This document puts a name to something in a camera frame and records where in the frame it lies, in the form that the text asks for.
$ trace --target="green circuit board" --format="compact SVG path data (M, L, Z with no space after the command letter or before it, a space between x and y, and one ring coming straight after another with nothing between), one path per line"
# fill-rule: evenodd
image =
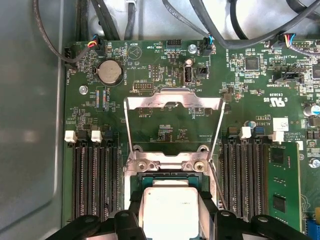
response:
M286 143L270 142L264 147L264 159L272 159L266 152L271 154L274 146L286 147L282 156L285 159L283 168L277 168L271 163L272 160L266 160L265 199L268 207L265 213L303 231L305 219L312 218L315 207L320 204L317 187L320 170L309 166L311 158L320 157L320 136L318 126L310 127L309 119L303 112L305 106L319 104L320 80L317 79L320 76L316 76L319 74L317 59L289 49L269 48L266 42L240 50L228 50L216 44L209 56L203 56L202 42L203 40L183 40L181 46L168 48L166 40L106 41L104 54L91 50L76 66L69 67L66 71L65 130L73 130L78 134L86 132L89 139L92 130L100 130L103 137L110 135L114 140L112 153L116 154L112 155L112 168L116 170L112 176L116 183L110 187L110 194L105 199L114 199L113 210L122 209L122 169L129 153L124 99L130 96L149 97L162 88L189 88L198 97L223 98L226 106L219 133L221 137L228 134L229 127L236 128L239 134L240 128L248 121L253 121L264 137L272 135L274 131L284 132ZM196 53L188 52L191 44L197 46ZM320 49L315 40L297 40L293 44L309 50ZM86 45L86 42L75 42L68 51L75 56ZM193 61L194 76L188 84L184 82L184 63L187 59ZM95 73L95 68L105 60L114 60L122 67L123 80L116 86L103 85ZM279 73L288 69L293 71L293 68L296 68L295 73L299 73L298 76L294 75L295 79L275 81ZM80 86L87 86L87 94L79 93ZM159 151L166 155L195 152L200 145L210 145L217 116L219 113L216 111L183 108L178 103L171 103L163 108L139 108L129 113L132 141L148 152ZM65 143L64 223L73 219L73 212L76 211L73 206L73 185L76 185L73 179L73 161L78 157L83 160L98 156L95 146L90 144L83 147L91 148L92 152L88 150L88 153L81 155L81 152L76 153L75 146ZM106 148L99 154L106 152L111 153ZM289 177L286 185L281 183L281 175L286 178L287 174ZM90 176L85 177L89 178L86 184L91 184Z

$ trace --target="wire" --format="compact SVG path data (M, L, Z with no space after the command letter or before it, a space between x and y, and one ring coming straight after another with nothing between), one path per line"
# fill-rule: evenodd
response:
M288 38L287 35L284 35L284 40L285 40L285 45L286 45L286 47L289 48L289 47L290 47L290 44L289 44L289 38Z
M107 20L105 19L105 16L103 15L101 9L100 9L100 5L98 3L97 0L91 0L92 2L92 5L93 5L93 8L96 12L96 15L99 19L99 23L102 27L102 30L103 30L103 33L104 33L104 36L107 40L114 40L114 37L111 35L111 30L110 30L110 27L107 23Z
M189 0L196 15L202 22L202 24L206 27L209 33L213 36L214 39L224 48L226 49L242 49L248 48L258 43L273 39L276 35L282 34L296 24L301 22L306 16L308 16L312 11L314 11L317 7L320 6L320 0L314 1L309 7L307 7L302 13L298 16L294 17L292 20L288 21L286 24L278 27L277 29L268 32L260 37L255 37L248 40L225 40L220 32L218 31L215 24L212 22L206 7L202 0Z
M45 28L44 28L44 25L42 23L42 20L41 20L41 17L40 17L40 11L39 11L39 0L33 0L33 13L34 13L34 16L35 16L35 21L36 21L36 24L39 28L39 31L41 33L41 36L43 38L43 40L45 41L46 45L49 47L49 49L60 59L62 59L63 61L67 62L67 63L76 63L78 62L80 59L82 59L90 50L89 47L86 47L84 48L78 56L76 56L75 58L68 58L68 57L65 57L64 55L62 55L61 53L59 53L55 47L53 46L53 44L51 43L46 31L45 31Z
M285 34L284 35L284 39L285 39L285 43L286 46L288 47L288 49L291 49L299 54L303 54L306 55L308 57L311 58L315 58L315 57L320 57L320 52L309 52L309 51L305 51L303 49L300 49L298 47L293 46L293 39L295 38L296 34Z
M291 38L290 38L290 45L292 45L292 41L293 41L293 39L294 39L294 37L296 36L296 34L294 33L292 36L291 36Z
M240 24L237 18L237 1L238 0L229 0L229 1L230 1L230 19L231 19L233 30L239 39L247 40L248 37L245 35L244 31L240 27Z
M97 2L98 7L100 8L101 14L103 15L103 18L105 19L105 22L106 22L106 24L108 25L108 27L110 29L110 33L112 35L112 39L113 40L120 40L117 28L116 28L115 23L114 23L114 20L112 19L112 16L111 16L111 14L109 12L109 9L107 8L107 5L105 4L105 1L104 0L91 0L91 1L92 2L94 2L94 1Z
M91 44L97 45L98 43L96 41L90 41L87 46L89 47Z
M297 14L302 13L307 8L307 6L304 5L302 2L300 2L299 0L286 0L286 3ZM318 23L320 21L320 14L317 13L316 11L313 11L310 13L309 16L307 16L307 18Z
M128 3L128 23L124 31L124 40L132 40L134 35L134 26L136 20L136 6L134 3Z
M190 22L188 19L186 19L180 12L178 12L170 3L168 0L162 0L163 5L168 10L169 13L171 13L172 16L174 16L176 19L178 19L180 22L184 23L188 27L195 30L197 33L201 34L202 36L209 38L210 35L203 31L201 28L194 25L192 22Z
M80 37L81 41L88 41L89 30L88 30L88 8L89 0L78 0L81 1L81 17L80 17Z

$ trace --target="screw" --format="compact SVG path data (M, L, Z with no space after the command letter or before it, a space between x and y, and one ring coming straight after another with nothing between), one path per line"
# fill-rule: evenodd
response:
M197 46L194 45L194 44L190 44L188 46L188 52L191 53L191 54L196 54L197 53Z
M139 167L139 169L140 169L141 171L143 171L144 169L146 169L147 164L146 164L144 161L140 161L140 162L138 163L138 167Z
M82 95L86 95L88 93L88 87L86 85L82 85L79 87L79 93Z
M194 164L194 168L197 172L203 172L205 170L205 165L202 161L197 161Z
M267 219L266 217L264 217L264 216L258 217L258 220L259 220L260 222L263 222L263 223L267 223L267 222L268 222L268 219Z
M230 216L230 212L228 212L228 211L222 211L222 212L221 212L221 215L222 215L222 216L225 216L225 217L229 217L229 216Z
M311 158L309 161L309 166L313 169L320 167L320 160L317 158Z

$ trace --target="capacitor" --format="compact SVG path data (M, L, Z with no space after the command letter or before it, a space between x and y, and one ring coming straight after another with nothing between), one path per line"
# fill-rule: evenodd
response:
M101 82L108 87L118 85L124 78L123 69L120 64L114 60L106 60L102 62L95 69L95 73L98 74Z
M190 59L190 58L188 58L187 60L184 61L184 65L186 67L191 67L192 64L194 64L194 61L192 59Z
M304 108L303 113L307 117L319 115L320 106L318 105L307 106L306 108Z

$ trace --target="cable connector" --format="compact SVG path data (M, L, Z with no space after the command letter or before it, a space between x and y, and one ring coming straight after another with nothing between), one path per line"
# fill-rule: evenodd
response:
M275 36L266 43L266 46L273 49L282 49L286 46L285 36L283 34Z

